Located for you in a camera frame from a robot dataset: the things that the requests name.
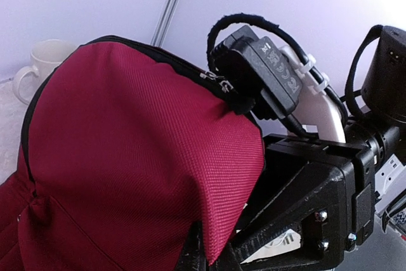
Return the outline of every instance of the black clamp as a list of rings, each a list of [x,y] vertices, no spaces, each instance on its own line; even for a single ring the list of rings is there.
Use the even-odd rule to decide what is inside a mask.
[[[363,244],[371,235],[375,171],[370,149],[277,135],[265,137],[265,143],[268,166],[237,224],[241,231],[214,265],[201,263],[201,268],[176,271],[327,270],[338,266],[345,251]],[[300,231],[299,249],[242,263],[292,227]],[[194,247],[186,243],[184,253],[197,254]],[[202,259],[204,252],[198,255]],[[181,255],[180,262],[184,259],[191,257]]]

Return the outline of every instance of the bolt head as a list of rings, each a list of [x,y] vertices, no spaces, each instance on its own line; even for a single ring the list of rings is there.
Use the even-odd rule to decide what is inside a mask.
[[[348,252],[351,252],[355,249],[356,245],[357,245],[357,236],[354,233],[350,233],[347,237],[346,250]]]
[[[318,243],[318,249],[323,252],[326,252],[329,249],[329,246],[330,246],[330,244],[328,241],[320,241]]]
[[[319,211],[315,213],[315,218],[317,222],[325,222],[327,220],[327,211]]]

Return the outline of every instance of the mug handle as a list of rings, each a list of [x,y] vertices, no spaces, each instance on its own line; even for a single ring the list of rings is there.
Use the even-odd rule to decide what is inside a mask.
[[[29,100],[23,98],[20,94],[20,84],[22,79],[27,76],[28,74],[33,73],[35,77],[39,77],[38,69],[36,66],[25,66],[21,68],[14,77],[13,80],[13,92],[14,95],[24,104],[28,105],[30,103]]]

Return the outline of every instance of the black plastic housing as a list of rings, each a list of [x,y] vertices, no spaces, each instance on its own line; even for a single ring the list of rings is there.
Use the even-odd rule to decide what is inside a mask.
[[[297,107],[302,82],[269,37],[261,39],[247,25],[212,51],[219,74],[238,94],[253,98],[259,119],[284,119]]]
[[[368,146],[374,153],[375,171],[393,155],[400,141],[400,129],[390,125],[372,112],[362,120],[351,117],[345,127],[347,143]]]
[[[385,26],[361,90],[368,107],[390,124],[406,127],[406,32]]]
[[[242,211],[236,229],[212,271],[319,271],[338,266],[344,252],[363,244],[374,229],[374,154],[365,145],[305,140],[279,135],[264,138],[266,168]],[[326,212],[319,220],[316,213]],[[242,263],[288,228],[299,228],[295,251]],[[191,228],[178,266],[206,271]],[[356,240],[349,242],[350,234]],[[328,242],[327,249],[320,242]]]

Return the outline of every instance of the black power adapter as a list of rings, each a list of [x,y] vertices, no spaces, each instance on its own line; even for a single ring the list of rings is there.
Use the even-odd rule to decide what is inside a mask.
[[[211,56],[219,74],[236,92],[254,100],[252,112],[258,119],[284,122],[289,117],[293,129],[301,128],[291,113],[303,84],[269,37],[260,39],[245,25],[218,44]]]

